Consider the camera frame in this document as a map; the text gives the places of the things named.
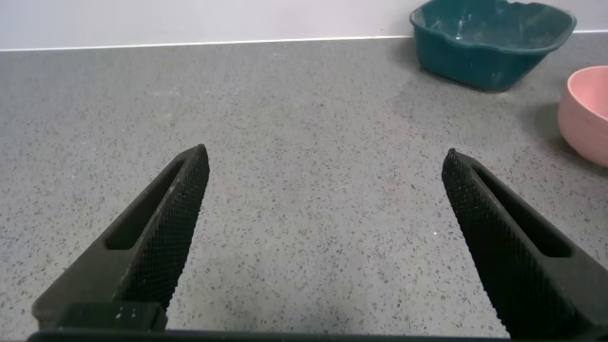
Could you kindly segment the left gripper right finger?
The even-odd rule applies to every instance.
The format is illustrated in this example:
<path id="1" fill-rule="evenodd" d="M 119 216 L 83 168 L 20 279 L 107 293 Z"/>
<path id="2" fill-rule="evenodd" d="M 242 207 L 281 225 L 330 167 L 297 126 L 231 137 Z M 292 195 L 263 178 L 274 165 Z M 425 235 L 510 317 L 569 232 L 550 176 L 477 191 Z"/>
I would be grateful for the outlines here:
<path id="1" fill-rule="evenodd" d="M 606 339 L 606 268 L 469 156 L 449 149 L 442 181 L 511 338 Z"/>

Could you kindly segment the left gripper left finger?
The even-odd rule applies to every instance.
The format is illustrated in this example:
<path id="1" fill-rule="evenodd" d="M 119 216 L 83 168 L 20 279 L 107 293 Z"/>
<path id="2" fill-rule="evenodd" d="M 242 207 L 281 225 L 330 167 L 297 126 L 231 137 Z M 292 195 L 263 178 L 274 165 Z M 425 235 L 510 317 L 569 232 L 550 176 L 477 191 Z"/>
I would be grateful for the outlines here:
<path id="1" fill-rule="evenodd" d="M 181 152 L 34 301 L 49 328 L 74 304 L 149 302 L 167 309 L 200 214 L 210 167 L 198 144 Z"/>

